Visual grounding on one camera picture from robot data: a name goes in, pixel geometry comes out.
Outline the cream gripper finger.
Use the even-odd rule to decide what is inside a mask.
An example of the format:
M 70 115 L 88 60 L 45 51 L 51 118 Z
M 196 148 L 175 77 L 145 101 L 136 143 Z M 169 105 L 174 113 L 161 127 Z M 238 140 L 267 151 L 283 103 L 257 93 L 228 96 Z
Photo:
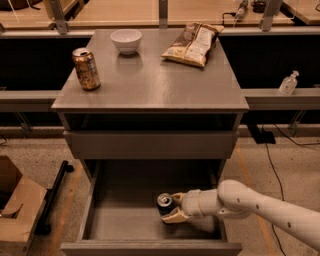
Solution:
M 172 194 L 173 201 L 177 206 L 181 206 L 184 200 L 185 194 L 182 192 Z
M 181 207 L 176 207 L 169 214 L 161 217 L 165 224 L 177 224 L 186 222 L 190 215 L 185 213 Z

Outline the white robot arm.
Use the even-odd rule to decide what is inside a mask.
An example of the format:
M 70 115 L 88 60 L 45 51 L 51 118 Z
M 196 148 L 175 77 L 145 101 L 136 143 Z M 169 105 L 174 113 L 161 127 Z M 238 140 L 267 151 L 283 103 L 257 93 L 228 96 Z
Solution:
M 235 217 L 253 213 L 313 249 L 320 250 L 320 213 L 260 194 L 236 180 L 224 180 L 216 189 L 162 193 L 157 198 L 166 224 L 206 216 Z

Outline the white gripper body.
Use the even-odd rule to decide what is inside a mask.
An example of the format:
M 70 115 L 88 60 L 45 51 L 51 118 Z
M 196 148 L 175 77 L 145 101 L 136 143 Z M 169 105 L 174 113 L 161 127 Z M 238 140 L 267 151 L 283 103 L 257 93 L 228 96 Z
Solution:
M 201 212 L 199 206 L 199 196 L 200 190 L 190 190 L 184 194 L 182 199 L 182 211 L 187 217 L 202 217 L 203 214 Z

